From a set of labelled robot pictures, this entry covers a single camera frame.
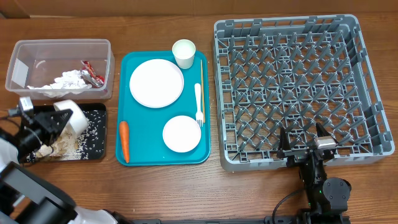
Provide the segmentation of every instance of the crumpled paper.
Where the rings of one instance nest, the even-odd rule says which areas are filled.
[[[73,90],[91,88],[91,84],[86,84],[81,75],[81,71],[79,70],[63,72],[61,77],[57,77],[54,79],[54,82],[55,83],[45,85],[43,87],[27,87],[31,90]],[[82,92],[83,91],[40,91],[40,93],[43,93],[43,95],[50,98],[63,97],[68,93],[80,94]]]

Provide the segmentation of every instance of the carrot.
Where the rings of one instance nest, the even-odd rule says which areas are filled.
[[[124,155],[124,160],[129,163],[130,161],[130,152],[129,152],[129,125],[127,122],[122,121],[119,124],[119,134],[120,134],[120,142],[122,144],[122,150]]]

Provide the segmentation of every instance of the gray dish rack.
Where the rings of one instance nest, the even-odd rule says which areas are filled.
[[[394,152],[361,28],[352,15],[223,20],[214,26],[221,165],[277,169],[280,127],[306,150],[320,122],[339,141],[329,166]]]

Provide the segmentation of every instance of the wall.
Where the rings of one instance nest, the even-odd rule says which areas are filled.
[[[395,0],[0,0],[5,16],[154,16],[208,14],[336,14],[398,11]]]

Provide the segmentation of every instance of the large white plate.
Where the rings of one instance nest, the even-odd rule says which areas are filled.
[[[152,59],[140,64],[130,78],[132,97],[149,108],[162,108],[179,98],[184,88],[181,70],[172,62]]]
[[[189,152],[200,142],[199,124],[188,116],[176,116],[163,128],[163,141],[175,152]]]

